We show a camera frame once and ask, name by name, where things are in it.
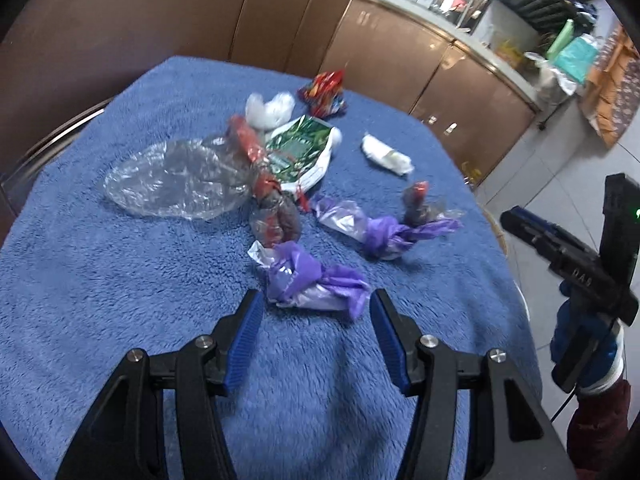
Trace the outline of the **small red candy wrapper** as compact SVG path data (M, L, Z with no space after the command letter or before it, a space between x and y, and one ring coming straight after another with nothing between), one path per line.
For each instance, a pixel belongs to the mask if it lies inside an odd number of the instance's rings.
M433 220L431 206L426 202L428 182L419 181L409 185L402 192L401 199L405 207L404 223L416 228Z

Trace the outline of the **purple twisted wrapper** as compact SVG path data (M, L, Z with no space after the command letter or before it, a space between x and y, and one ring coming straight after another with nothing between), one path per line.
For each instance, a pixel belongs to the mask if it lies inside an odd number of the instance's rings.
M322 226L360 243L364 252L380 260L395 260L422 240L452 234L461 228L457 218L442 217L422 226L407 226L392 216L369 217L353 200L320 196L310 209Z

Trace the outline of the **white tissue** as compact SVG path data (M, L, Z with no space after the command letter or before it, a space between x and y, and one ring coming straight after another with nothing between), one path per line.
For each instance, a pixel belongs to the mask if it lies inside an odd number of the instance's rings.
M405 177L413 172L414 167L409 156L396 151L370 133L362 137L361 149L370 162L391 171L396 176Z

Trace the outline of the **green white snack packet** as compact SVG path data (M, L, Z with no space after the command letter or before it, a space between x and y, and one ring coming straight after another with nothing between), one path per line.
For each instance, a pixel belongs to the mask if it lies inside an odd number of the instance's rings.
M283 192L306 193L326 175L342 132L314 116L303 115L266 135L272 174Z

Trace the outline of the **red snack bag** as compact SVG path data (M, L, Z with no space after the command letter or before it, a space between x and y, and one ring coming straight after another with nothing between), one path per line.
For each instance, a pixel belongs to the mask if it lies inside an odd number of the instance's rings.
M344 72L324 72L314 77L297 92L307 106L309 113L321 119L346 113L343 92Z

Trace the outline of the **red clear plastic wrapper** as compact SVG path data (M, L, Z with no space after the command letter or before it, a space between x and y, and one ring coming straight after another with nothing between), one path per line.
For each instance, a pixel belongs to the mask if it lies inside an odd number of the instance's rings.
M130 214L186 220L210 221L252 198L250 225L262 246L296 242L302 234L264 141L240 115L221 136L166 141L132 155L107 173L103 188Z

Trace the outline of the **clear white plastic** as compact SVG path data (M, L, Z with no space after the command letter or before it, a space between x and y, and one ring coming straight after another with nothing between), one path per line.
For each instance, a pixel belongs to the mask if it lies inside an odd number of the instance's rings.
M289 122L294 107L291 93L280 92L270 101L265 101L259 93L252 93L245 103L245 119L254 129L270 131Z

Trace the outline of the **brown kitchen cabinets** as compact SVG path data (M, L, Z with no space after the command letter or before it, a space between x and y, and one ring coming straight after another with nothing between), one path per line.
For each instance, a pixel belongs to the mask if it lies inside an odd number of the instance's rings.
M478 40L406 0L1 0L1 225L40 168L128 84L174 55L312 77L430 126L483 180L537 111Z

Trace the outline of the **cooking oil bottle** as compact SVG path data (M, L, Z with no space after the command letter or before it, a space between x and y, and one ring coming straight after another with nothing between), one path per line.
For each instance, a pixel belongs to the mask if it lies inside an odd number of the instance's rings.
M475 190L483 180L483 173L470 162L464 162L461 165L464 183L471 189Z

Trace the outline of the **white plastic bag hanging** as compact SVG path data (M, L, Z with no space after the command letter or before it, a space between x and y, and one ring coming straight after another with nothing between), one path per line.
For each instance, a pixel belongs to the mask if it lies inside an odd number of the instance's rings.
M574 96L578 89L577 81L538 53L526 52L524 58L532 61L538 70L535 89L539 102L545 106L555 106Z

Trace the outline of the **orange patterned apron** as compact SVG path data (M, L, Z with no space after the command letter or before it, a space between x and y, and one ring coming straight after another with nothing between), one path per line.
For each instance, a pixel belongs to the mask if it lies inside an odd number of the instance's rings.
M630 126L639 108L639 52L617 24L588 72L580 110L607 148Z

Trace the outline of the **yellow box on counter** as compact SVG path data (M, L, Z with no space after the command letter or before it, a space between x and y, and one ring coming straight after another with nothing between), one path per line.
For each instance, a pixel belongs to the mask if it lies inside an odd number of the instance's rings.
M498 58L516 70L524 60L524 53L510 40L504 40L495 50Z

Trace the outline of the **teal hanging bag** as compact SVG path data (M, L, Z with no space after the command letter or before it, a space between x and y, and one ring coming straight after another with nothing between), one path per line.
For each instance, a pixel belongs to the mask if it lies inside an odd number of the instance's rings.
M583 84L598 53L599 47L596 38L583 34L574 38L560 51L554 59L553 65L571 80Z

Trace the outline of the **blue towel mat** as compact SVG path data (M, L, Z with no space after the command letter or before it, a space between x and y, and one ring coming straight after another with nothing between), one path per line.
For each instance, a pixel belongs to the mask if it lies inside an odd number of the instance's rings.
M122 92L40 174L1 249L1 420L39 477L54 477L129 349L177 350L262 286L247 255L247 208L209 222L130 216L105 197L107 171L158 142L222 133L250 94L302 83L175 56ZM346 102L336 121L343 140L321 192L354 200L372 217L401 213L404 182L362 154L361 138L371 133L410 156L416 178L461 212L462 226L383 262L305 216L303 248L358 270L450 347L506 350L540 396L521 296L456 166L416 119L357 93ZM219 408L242 479L391 479L414 403L390 382L367 316L348 322L268 307L242 386Z

